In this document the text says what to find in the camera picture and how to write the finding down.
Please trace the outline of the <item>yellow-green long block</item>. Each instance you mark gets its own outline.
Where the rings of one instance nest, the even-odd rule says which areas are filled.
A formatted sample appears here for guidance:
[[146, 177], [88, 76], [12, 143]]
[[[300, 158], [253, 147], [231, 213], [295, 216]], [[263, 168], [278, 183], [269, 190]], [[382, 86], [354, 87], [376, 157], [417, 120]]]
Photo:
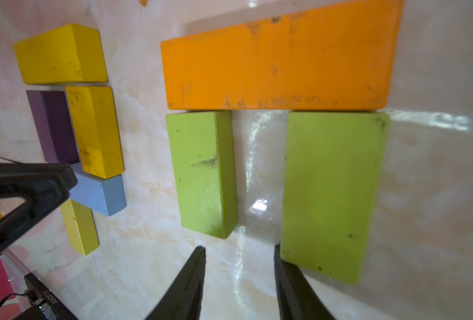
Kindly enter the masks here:
[[70, 245], [83, 256], [99, 248], [92, 209], [68, 199], [60, 206]]

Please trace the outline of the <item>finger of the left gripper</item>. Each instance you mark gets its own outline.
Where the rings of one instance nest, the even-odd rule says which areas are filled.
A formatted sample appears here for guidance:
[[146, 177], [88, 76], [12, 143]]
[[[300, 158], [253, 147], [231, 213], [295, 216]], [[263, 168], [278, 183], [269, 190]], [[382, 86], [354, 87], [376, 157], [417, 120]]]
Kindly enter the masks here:
[[77, 183], [67, 163], [0, 163], [0, 254], [68, 200]]

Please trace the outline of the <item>short yellow block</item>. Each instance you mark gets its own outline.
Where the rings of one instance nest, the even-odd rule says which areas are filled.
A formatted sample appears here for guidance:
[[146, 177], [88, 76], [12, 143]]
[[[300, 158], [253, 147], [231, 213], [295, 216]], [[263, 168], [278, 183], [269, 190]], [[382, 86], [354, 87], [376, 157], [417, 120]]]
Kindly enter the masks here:
[[124, 173], [112, 89], [68, 86], [66, 97], [83, 171], [102, 179]]

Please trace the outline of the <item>orange block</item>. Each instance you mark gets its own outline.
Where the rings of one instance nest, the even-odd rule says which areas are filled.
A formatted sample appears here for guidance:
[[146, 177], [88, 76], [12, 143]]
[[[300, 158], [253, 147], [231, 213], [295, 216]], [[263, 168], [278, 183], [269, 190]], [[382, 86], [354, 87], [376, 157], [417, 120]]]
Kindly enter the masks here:
[[346, 1], [163, 41], [168, 109], [381, 109], [402, 10]]

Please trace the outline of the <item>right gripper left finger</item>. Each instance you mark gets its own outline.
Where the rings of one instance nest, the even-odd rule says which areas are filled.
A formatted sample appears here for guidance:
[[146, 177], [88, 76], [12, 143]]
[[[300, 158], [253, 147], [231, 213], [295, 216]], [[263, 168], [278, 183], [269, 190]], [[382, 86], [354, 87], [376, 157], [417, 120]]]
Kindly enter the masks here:
[[146, 319], [200, 319], [206, 248], [197, 246]]

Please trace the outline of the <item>long yellow block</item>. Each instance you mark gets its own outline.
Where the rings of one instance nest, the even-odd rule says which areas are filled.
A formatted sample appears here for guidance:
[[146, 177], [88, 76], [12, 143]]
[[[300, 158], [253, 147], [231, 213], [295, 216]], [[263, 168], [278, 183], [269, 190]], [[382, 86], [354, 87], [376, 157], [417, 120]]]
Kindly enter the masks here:
[[108, 81], [100, 33], [79, 24], [65, 25], [13, 43], [27, 85]]

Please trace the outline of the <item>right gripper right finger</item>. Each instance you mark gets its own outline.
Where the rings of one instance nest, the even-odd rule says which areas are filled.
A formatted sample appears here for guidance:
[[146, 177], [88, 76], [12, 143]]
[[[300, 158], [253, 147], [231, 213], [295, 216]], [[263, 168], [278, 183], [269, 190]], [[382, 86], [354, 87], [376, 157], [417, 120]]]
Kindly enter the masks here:
[[303, 276], [300, 269], [280, 257], [280, 245], [274, 254], [276, 294], [282, 320], [335, 320]]

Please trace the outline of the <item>purple block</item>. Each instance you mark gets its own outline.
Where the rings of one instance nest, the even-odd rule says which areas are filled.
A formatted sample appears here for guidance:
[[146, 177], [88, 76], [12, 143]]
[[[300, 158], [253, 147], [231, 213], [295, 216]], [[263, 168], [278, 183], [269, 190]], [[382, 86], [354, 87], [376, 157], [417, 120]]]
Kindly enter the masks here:
[[79, 162], [66, 95], [62, 91], [26, 92], [47, 163]]

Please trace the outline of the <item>green block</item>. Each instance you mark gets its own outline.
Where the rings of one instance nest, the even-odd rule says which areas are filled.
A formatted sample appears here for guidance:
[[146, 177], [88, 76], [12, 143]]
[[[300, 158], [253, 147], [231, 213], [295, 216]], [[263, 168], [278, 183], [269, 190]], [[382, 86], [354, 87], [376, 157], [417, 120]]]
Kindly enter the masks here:
[[294, 111], [287, 121], [280, 256], [360, 281], [390, 117]]
[[166, 125], [182, 226], [228, 238], [239, 223], [231, 113], [169, 114]]

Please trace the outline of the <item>light blue block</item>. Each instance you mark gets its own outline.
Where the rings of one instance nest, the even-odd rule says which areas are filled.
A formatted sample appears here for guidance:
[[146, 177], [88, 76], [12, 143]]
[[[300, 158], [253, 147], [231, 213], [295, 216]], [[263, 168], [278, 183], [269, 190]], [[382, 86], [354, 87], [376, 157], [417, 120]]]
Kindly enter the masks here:
[[71, 165], [78, 181], [70, 190], [70, 198], [110, 217], [126, 208], [126, 196], [121, 175], [103, 179], [83, 171], [80, 163]]

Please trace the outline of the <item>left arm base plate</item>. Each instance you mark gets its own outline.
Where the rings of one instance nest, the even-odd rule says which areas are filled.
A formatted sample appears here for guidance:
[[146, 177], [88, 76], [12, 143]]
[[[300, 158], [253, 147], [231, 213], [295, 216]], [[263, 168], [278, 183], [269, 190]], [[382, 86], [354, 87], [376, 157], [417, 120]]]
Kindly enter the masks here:
[[78, 318], [33, 273], [24, 276], [29, 308], [15, 320], [78, 320]]

